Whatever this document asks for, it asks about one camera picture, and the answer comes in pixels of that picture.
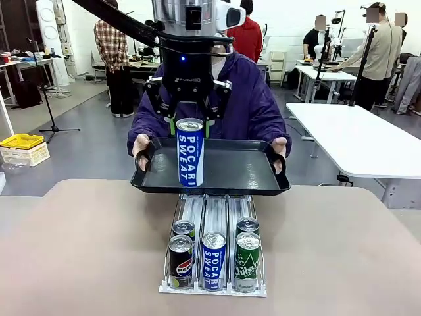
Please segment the person's left hand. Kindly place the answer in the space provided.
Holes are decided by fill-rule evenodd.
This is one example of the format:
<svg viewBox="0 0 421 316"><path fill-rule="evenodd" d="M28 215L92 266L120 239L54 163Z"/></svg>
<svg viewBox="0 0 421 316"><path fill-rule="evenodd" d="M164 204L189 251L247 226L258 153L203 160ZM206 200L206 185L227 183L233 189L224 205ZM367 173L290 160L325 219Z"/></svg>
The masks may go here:
<svg viewBox="0 0 421 316"><path fill-rule="evenodd" d="M283 160L286 159L287 153L287 139L285 137L279 137L272 141L272 149L274 153L283 157ZM283 170L282 167L282 160L275 160L273 162L273 166L275 168L275 174L280 174Z"/></svg>

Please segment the person's right hand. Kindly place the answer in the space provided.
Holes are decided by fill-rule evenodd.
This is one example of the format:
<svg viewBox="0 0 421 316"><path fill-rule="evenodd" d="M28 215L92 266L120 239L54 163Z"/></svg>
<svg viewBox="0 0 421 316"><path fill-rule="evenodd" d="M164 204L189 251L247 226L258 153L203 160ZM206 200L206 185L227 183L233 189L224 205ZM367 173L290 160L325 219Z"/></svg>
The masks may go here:
<svg viewBox="0 0 421 316"><path fill-rule="evenodd" d="M148 135L139 134L137 136L137 138L135 139L134 145L133 145L133 148L132 148L133 157L136 158L141 151L145 151L147 149L148 145L149 145L149 142L150 142L150 139L149 139ZM139 161L138 161L137 165L139 166L139 168L142 171L146 171L146 167L147 167L148 162L149 162L149 159L146 156L141 155L139 157Z"/></svg>

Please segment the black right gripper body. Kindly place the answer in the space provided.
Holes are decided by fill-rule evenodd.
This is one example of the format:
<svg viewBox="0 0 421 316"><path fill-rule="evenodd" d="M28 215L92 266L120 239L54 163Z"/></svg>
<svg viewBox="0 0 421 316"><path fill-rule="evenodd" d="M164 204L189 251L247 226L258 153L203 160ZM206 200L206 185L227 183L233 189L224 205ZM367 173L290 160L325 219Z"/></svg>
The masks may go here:
<svg viewBox="0 0 421 316"><path fill-rule="evenodd" d="M172 99L204 101L214 88L211 49L205 40L163 39L162 83Z"/></svg>

